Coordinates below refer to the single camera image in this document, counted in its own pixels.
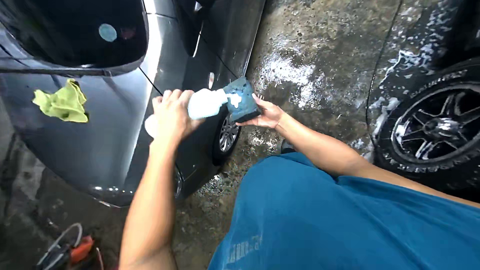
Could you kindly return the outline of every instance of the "wet car surface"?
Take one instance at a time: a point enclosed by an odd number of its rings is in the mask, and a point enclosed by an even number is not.
[[[131,202],[146,165],[153,139],[143,122],[153,113],[150,100],[167,89],[219,89],[242,76],[264,6],[249,0],[210,8],[192,0],[139,0],[92,9],[95,1],[26,2],[0,6],[6,59],[1,95],[11,122],[48,168],[119,207]],[[30,12],[38,29],[22,21]],[[48,117],[31,102],[34,90],[53,93],[69,77],[87,97],[88,123]],[[214,151],[226,112],[222,107],[180,145],[178,197],[194,192],[231,153],[236,141],[218,155]]]

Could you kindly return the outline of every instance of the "orange object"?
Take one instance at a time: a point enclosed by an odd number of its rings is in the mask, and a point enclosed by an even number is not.
[[[91,236],[82,237],[80,244],[70,251],[70,262],[76,264],[85,259],[95,243]]]

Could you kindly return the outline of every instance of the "white spray bottle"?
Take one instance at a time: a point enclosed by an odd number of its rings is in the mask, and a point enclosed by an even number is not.
[[[210,91],[206,88],[197,91],[188,102],[188,116],[196,120],[217,115],[222,105],[228,102],[227,97],[230,98],[232,105],[238,108],[238,103],[241,102],[241,97],[238,94],[225,94],[223,88],[216,91]],[[153,114],[145,120],[145,130],[151,137],[155,138],[156,121]]]

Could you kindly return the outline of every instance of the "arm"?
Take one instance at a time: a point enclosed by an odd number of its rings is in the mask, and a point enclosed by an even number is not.
[[[123,230],[121,270],[176,269],[171,250],[175,223],[173,169],[181,139],[201,121],[188,117],[187,105],[193,91],[165,91],[152,103],[158,123],[157,136],[150,145],[147,167]]]
[[[317,167],[322,168],[330,175],[349,175],[375,179],[480,208],[478,203],[447,195],[393,172],[378,168],[343,142],[311,130],[270,102],[261,100],[256,96],[254,98],[263,109],[262,115],[239,125],[254,124],[275,128],[295,146],[297,151],[303,153]]]

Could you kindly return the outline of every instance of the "shoe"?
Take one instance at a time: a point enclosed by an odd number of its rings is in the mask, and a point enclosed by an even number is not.
[[[282,154],[288,154],[288,153],[293,153],[297,152],[289,141],[287,139],[283,139],[282,143],[280,144],[280,153]]]

